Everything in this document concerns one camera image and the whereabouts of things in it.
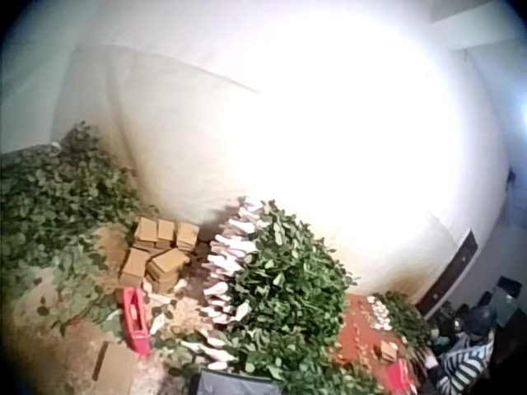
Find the person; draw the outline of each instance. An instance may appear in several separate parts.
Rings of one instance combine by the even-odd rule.
[[[469,311],[459,340],[440,361],[431,351],[425,354],[428,378],[440,395],[460,395],[490,364],[494,346],[496,311],[488,306]]]

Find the black and white striped clothing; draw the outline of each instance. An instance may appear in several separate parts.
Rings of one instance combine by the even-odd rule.
[[[487,368],[493,346],[493,337],[486,344],[470,346],[469,337],[462,335],[442,361],[436,385],[440,395],[460,395],[474,383]]]

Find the green leafy plant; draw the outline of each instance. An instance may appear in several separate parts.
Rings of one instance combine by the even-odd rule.
[[[375,297],[389,310],[392,327],[406,338],[410,346],[416,350],[427,346],[431,340],[431,329],[405,295],[389,291],[384,295],[375,294]]]
[[[370,375],[336,366],[330,355],[352,277],[323,239],[274,202],[262,219],[268,226],[254,236],[258,251],[231,290],[234,305],[248,300],[251,308],[226,329],[235,369],[268,376],[290,394],[383,393]]]
[[[127,170],[116,167],[97,131],[80,123],[60,146],[21,151],[2,167],[2,296],[16,300],[41,279],[35,269],[51,267],[58,304],[37,313],[60,325],[76,318],[102,323],[117,309],[98,286],[107,269],[96,248],[103,225],[129,228],[141,211]]]

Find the dirt floor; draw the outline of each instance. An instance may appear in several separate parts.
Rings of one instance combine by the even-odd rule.
[[[128,246],[120,233],[111,227],[100,229],[99,233],[109,266],[105,278],[100,281],[111,288],[117,285],[119,267]],[[177,300],[177,305],[170,307],[174,318],[162,331],[180,333],[193,332],[196,328],[210,329],[210,324],[205,323],[198,312],[203,304],[203,281],[206,276],[199,266],[199,258],[193,258],[184,274],[189,284],[177,295],[172,295]],[[68,327],[62,337],[57,328],[51,328],[49,321],[36,312],[42,297],[49,305],[58,299],[51,282],[53,272],[45,269],[36,275],[43,279],[38,286],[15,304],[3,306],[2,343],[7,362],[35,393],[112,393],[98,388],[92,376],[104,342],[118,342],[120,339],[86,320]],[[147,319],[152,318],[150,310],[156,305],[160,304],[150,300]],[[168,373],[164,358],[167,353],[170,351],[153,351],[148,357],[139,358],[131,394],[173,395],[184,392],[184,378]]]

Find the red container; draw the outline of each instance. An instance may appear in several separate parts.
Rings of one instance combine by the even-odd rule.
[[[124,289],[123,309],[130,348],[142,356],[147,356],[150,354],[150,333],[145,304],[139,288],[129,286]]]

